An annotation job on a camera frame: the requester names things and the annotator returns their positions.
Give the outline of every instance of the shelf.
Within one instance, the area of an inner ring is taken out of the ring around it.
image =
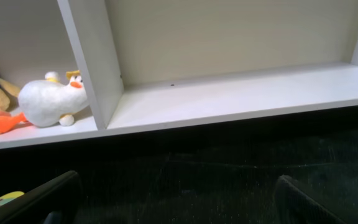
[[[106,130],[78,114],[83,118],[70,127],[26,126],[0,135],[0,148],[355,105],[358,66],[346,63],[177,80],[128,88]]]
[[[19,110],[16,109],[11,113],[17,114]],[[96,125],[89,108],[76,114],[75,118],[77,119],[76,123],[69,127],[57,124],[48,128],[36,128],[30,124],[21,124],[21,127],[0,135],[0,149],[92,138],[93,134],[97,134]]]

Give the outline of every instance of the yellow hat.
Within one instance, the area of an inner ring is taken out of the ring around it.
[[[71,77],[73,75],[81,75],[79,70],[75,70],[75,71],[71,71],[71,72],[66,72],[66,78],[69,80],[71,79]]]

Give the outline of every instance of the plush toy arm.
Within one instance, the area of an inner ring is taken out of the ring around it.
[[[20,88],[13,85],[12,83],[3,80],[0,78],[0,85],[1,87],[6,90],[10,95],[17,97],[20,92]]]

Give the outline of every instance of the black object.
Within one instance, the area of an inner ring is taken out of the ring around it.
[[[69,171],[2,205],[0,223],[37,223],[47,216],[47,221],[72,223],[81,198],[80,176]]]
[[[307,185],[283,175],[278,178],[274,199],[281,224],[358,224],[358,214],[342,210]]]

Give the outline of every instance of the orange beak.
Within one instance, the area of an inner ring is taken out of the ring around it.
[[[74,88],[82,88],[82,85],[79,84],[78,82],[71,82],[70,85]]]

